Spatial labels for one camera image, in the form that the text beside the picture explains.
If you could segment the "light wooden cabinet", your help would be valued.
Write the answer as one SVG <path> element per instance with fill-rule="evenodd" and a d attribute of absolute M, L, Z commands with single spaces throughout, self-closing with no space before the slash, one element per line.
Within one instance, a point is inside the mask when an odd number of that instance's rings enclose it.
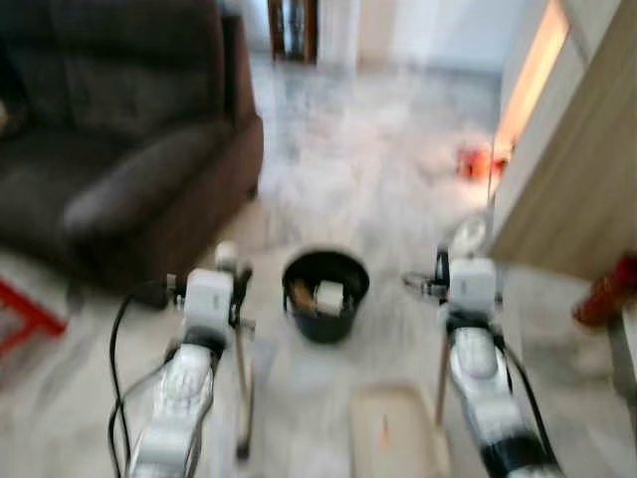
<path fill-rule="evenodd" d="M 636 242 L 636 4 L 527 0 L 506 59 L 493 258 L 592 281 Z"/>

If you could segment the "brown cardboard box white label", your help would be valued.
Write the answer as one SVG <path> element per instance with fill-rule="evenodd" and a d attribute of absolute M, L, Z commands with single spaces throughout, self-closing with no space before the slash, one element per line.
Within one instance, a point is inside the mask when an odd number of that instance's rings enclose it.
<path fill-rule="evenodd" d="M 287 287 L 293 305 L 301 313 L 311 316 L 338 316 L 344 310 L 344 286 L 338 282 L 319 281 L 310 286 L 295 281 Z"/>

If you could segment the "beige long-handled dustpan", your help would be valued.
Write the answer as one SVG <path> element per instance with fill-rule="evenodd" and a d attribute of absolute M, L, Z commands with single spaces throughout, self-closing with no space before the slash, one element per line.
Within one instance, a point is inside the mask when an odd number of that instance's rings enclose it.
<path fill-rule="evenodd" d="M 472 256 L 487 246 L 492 214 L 478 211 L 446 229 L 438 249 Z M 431 278 L 434 267 L 418 278 Z M 382 381 L 357 388 L 350 400 L 351 478 L 450 478 L 449 437 L 443 405 L 449 391 L 451 345 L 445 319 L 437 385 L 426 392 L 406 381 Z"/>

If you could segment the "small red orange object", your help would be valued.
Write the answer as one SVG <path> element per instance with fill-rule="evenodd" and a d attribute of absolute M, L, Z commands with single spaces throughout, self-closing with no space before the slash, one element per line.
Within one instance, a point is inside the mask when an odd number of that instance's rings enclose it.
<path fill-rule="evenodd" d="M 498 179 L 509 164 L 510 152 L 489 145 L 461 145 L 456 149 L 456 172 L 469 181 Z"/>

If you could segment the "dark wooden door frame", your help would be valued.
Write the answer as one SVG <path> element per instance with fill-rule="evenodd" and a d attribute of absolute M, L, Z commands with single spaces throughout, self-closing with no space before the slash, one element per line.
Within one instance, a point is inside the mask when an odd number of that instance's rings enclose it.
<path fill-rule="evenodd" d="M 267 0 L 274 61 L 318 63 L 319 0 Z"/>

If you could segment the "dark brown sofa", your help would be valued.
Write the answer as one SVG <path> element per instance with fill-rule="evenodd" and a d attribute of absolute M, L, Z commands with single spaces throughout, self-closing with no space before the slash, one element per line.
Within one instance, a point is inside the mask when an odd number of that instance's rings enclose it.
<path fill-rule="evenodd" d="M 0 0 L 0 249 L 126 291 L 258 192 L 264 122 L 222 0 Z"/>

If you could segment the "round black waste bin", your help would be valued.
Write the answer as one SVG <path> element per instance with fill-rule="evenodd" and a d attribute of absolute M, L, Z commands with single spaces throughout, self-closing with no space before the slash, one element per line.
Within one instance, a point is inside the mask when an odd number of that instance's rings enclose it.
<path fill-rule="evenodd" d="M 310 286 L 332 281 L 344 286 L 344 310 L 338 316 L 311 316 L 297 310 L 287 287 L 295 281 Z M 315 345 L 336 345 L 353 328 L 356 314 L 370 288 L 370 275 L 362 261 L 337 249 L 304 249 L 293 255 L 282 275 L 283 309 L 299 332 Z"/>

